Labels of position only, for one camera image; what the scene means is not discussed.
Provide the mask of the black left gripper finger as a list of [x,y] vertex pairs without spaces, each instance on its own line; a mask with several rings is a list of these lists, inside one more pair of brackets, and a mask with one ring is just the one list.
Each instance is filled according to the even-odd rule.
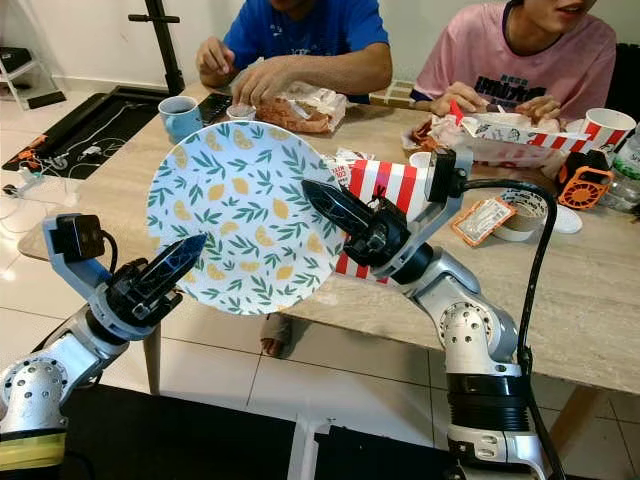
[[143,266],[140,275],[134,279],[134,292],[142,301],[155,301],[172,292],[178,280],[200,260],[207,239],[209,234],[201,233],[169,244]]

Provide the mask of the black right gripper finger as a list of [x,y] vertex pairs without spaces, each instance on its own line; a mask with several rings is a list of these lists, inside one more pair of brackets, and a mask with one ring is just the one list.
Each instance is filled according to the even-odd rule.
[[381,233],[374,207],[348,189],[307,179],[302,191],[315,210],[347,234],[349,243],[367,243]]

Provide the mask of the blue shirt person left hand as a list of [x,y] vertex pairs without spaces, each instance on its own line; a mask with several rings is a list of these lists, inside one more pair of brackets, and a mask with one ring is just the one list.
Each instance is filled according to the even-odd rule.
[[296,82],[297,59],[296,55],[276,56],[251,65],[232,88],[234,104],[256,108],[288,90]]

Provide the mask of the pink shirt person right hand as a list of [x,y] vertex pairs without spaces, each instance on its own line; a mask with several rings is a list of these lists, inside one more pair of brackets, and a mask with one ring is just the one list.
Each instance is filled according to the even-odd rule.
[[488,110],[489,104],[490,102],[474,88],[461,82],[454,82],[442,95],[426,101],[424,106],[431,114],[444,116],[453,113],[454,108],[463,114],[484,113]]

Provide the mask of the blue shirt person right hand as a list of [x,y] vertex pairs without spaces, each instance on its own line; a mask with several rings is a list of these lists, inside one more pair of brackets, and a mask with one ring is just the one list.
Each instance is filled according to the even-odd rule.
[[206,38],[196,52],[197,72],[201,84],[215,90],[227,87],[238,74],[236,55],[218,36]]

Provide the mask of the pink shirt person left hand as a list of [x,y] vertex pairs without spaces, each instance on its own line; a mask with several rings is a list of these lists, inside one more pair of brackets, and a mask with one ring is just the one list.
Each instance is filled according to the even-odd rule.
[[563,105],[556,96],[543,95],[535,97],[516,106],[515,110],[521,115],[527,116],[534,125],[545,122],[556,122],[563,124]]

